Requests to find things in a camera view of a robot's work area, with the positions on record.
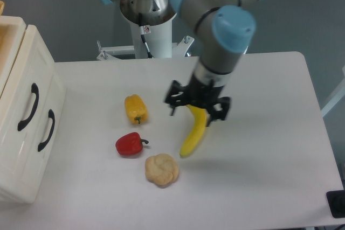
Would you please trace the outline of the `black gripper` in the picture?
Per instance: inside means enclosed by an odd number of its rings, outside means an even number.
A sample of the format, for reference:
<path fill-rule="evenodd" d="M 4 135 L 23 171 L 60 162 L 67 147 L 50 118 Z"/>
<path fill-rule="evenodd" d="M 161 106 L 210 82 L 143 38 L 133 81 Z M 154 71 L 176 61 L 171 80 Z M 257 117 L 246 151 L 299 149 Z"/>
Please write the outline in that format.
<path fill-rule="evenodd" d="M 187 86 L 182 86 L 178 81 L 173 80 L 164 102 L 171 109 L 170 116 L 174 115 L 177 107 L 188 104 L 206 109 L 209 113 L 206 123 L 208 127 L 213 121 L 225 121 L 231 108 L 230 97 L 219 97 L 223 88 L 224 86 L 215 87 L 213 81 L 205 85 L 193 75 Z"/>

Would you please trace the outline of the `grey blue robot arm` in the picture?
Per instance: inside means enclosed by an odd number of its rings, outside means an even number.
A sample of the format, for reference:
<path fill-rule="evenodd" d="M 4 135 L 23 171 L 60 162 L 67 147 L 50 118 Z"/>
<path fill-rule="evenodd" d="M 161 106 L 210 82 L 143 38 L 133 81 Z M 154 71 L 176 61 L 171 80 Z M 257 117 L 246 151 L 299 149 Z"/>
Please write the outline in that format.
<path fill-rule="evenodd" d="M 225 120 L 231 99 L 220 95 L 238 60 L 246 53 L 256 21 L 245 7 L 259 0 L 101 0 L 118 2 L 129 23 L 137 59 L 171 58 L 172 21 L 184 20 L 203 43 L 203 52 L 186 86 L 173 81 L 165 97 L 171 109 L 205 109 L 209 122 Z"/>

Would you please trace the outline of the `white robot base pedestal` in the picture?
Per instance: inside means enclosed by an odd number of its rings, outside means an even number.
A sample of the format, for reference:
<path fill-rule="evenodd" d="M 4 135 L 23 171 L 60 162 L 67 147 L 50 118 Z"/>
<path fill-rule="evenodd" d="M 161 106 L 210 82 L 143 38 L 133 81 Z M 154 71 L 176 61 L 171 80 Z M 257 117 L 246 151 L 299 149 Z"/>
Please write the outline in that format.
<path fill-rule="evenodd" d="M 98 41 L 97 60 L 116 60 L 122 55 L 134 55 L 136 59 L 191 56 L 193 37 L 186 35 L 173 42 L 176 13 L 169 0 L 120 0 L 120 11 L 130 26 L 133 44 L 102 47 Z"/>

